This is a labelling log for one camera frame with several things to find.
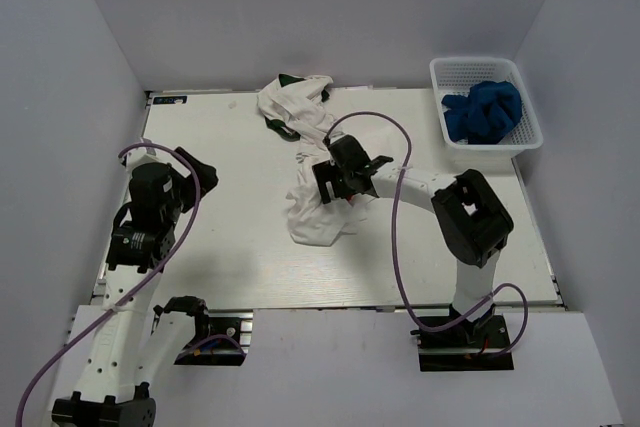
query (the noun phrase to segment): white table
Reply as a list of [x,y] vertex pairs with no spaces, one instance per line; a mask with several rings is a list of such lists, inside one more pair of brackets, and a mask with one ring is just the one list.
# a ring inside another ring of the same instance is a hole
[[[389,114],[413,139],[414,167],[461,172],[444,158],[431,90],[335,90],[327,105],[337,116],[358,110]],[[344,123],[344,130],[361,139],[365,148],[367,134],[377,129],[389,133],[391,151],[385,153],[403,158],[403,137],[383,120],[359,117]],[[266,128],[255,93],[197,94],[182,105],[152,105],[144,135],[169,147],[184,147],[214,165],[220,178],[204,199],[190,237],[165,270],[154,303],[196,295],[210,308],[224,310],[401,305],[391,265],[390,200],[371,202],[359,233],[342,236],[332,247],[291,240],[286,228],[291,202],[285,195],[296,181],[297,145]],[[513,217],[515,230],[502,254],[496,284],[513,282],[532,302],[554,303],[557,295],[544,246],[521,185],[510,162],[502,171],[487,177]],[[177,234],[185,223],[182,219]],[[401,205],[399,249],[412,303],[450,302],[455,259],[435,217]],[[505,290],[497,300],[519,299]]]

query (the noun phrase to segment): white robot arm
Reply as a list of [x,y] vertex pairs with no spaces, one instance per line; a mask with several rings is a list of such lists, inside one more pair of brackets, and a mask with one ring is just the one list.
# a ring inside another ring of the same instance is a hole
[[[197,174],[201,197],[217,185],[215,168],[180,147],[176,152]],[[129,154],[125,166],[131,173],[130,201],[113,222],[103,302],[103,309],[115,314],[96,330],[87,364],[71,396],[54,404],[52,420],[60,427],[152,426],[155,401],[150,386],[186,345],[210,334],[204,301],[174,297],[165,307],[154,308],[158,323],[140,350],[161,274],[130,299],[121,299],[167,257],[175,243],[180,214],[195,203],[195,182],[158,161],[153,152]]]
[[[370,159],[350,135],[327,144],[331,160],[313,166],[323,203],[359,193],[396,196],[401,165],[385,156]],[[450,317],[465,314],[493,291],[500,251],[513,230],[511,217],[486,179],[474,170],[454,177],[407,168],[399,200],[436,215],[444,240],[457,259]],[[493,311],[494,305],[487,303],[466,315],[461,326],[467,340],[491,319]]]

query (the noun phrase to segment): blue cloth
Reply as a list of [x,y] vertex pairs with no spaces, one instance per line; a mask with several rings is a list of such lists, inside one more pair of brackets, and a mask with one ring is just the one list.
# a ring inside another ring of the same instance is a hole
[[497,144],[522,118],[520,92],[509,82],[485,81],[474,85],[469,96],[445,95],[442,105],[452,141]]

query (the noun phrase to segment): laundry basket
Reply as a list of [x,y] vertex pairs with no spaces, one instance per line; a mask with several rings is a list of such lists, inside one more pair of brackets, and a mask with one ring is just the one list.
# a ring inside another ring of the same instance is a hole
[[[507,59],[492,57],[446,57],[433,59],[430,70],[440,126],[452,160],[465,164],[499,162],[542,145],[542,132],[516,64]],[[448,109],[442,105],[442,98],[447,94],[468,95],[472,86],[485,80],[506,80],[518,89],[522,98],[520,123],[498,144],[468,144],[466,139],[452,141],[444,119],[444,113]]]

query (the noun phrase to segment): white wall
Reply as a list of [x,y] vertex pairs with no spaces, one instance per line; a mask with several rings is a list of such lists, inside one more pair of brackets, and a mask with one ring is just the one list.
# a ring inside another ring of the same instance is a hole
[[0,0],[0,72],[0,424],[13,425],[89,300],[123,180],[115,155],[145,101],[93,0]]
[[640,0],[547,0],[516,62],[545,145],[523,160],[559,278],[640,426]]
[[424,86],[440,54],[513,57],[544,0],[96,0],[142,86],[261,88],[281,71]]

